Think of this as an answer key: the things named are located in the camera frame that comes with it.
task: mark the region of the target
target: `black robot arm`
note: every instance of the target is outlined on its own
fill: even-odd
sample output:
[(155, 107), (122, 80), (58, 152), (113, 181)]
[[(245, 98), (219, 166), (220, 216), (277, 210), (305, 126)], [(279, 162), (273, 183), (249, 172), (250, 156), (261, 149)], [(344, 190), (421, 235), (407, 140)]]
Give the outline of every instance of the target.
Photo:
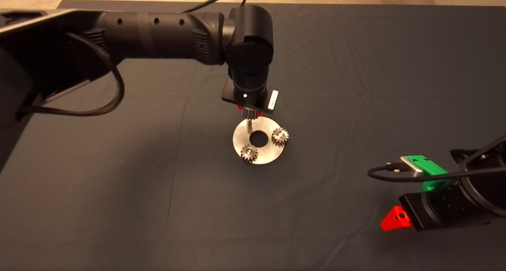
[[(0, 11), (0, 170), (30, 109), (115, 73), (126, 58), (227, 63), (230, 78), (222, 99), (273, 112), (277, 91), (266, 86), (272, 31), (270, 14), (255, 5), (235, 8), (228, 18), (209, 12)], [(83, 40), (97, 47), (87, 47)]]

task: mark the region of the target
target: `circular metal plate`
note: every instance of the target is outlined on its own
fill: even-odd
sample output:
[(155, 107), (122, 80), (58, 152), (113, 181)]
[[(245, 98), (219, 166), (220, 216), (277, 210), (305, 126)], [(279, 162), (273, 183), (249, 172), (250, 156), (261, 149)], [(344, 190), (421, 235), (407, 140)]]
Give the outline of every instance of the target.
[(252, 164), (266, 164), (272, 162), (280, 156), (284, 149), (284, 145), (275, 145), (271, 141), (272, 132), (279, 127), (280, 125), (278, 125), (278, 123), (267, 117), (258, 117), (255, 120), (244, 119), (235, 128), (232, 138), (235, 152), (241, 156), (242, 147), (250, 143), (249, 136), (251, 133), (255, 131), (262, 131), (267, 134), (269, 140), (263, 147), (257, 147), (258, 156)]

